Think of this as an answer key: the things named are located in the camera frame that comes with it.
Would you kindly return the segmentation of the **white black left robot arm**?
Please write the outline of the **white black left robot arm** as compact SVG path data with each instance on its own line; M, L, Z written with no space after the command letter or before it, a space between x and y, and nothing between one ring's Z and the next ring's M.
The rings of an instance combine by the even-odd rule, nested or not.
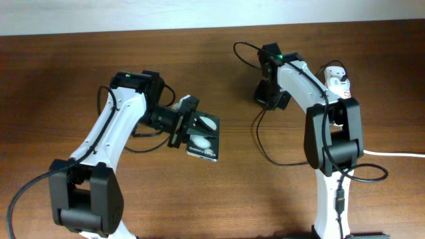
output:
M48 179L54 223L85 238L134 238L125 226L124 198L116 178L120 155L142 123L168 134L168 147L187 146L189 155L217 161L220 120L200 112L199 99L185 96L161 106L160 74L118 72L94 127L68 160L56 159Z

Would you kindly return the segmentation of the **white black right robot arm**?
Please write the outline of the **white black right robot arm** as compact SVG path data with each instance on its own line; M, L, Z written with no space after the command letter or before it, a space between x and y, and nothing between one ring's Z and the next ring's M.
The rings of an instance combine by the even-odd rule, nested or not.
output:
M284 110L295 100L305 113L303 148L317 179L313 236L350 237L348 190L364 149L358 101L331 91L300 54L282 54L276 43L260 47L257 56L264 78L255 100L264 110Z

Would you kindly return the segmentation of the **black Galaxy smartphone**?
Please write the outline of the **black Galaxy smartphone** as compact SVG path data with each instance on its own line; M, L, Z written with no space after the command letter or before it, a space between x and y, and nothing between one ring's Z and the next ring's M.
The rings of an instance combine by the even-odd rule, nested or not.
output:
M209 132L208 135L190 133L186 152L188 155L206 159L212 162L217 162L220 120L217 116L206 114L204 112L197 112L197 116L199 117L199 120L195 120L196 125L199 125L200 123L206 123L207 127L210 127L212 131Z

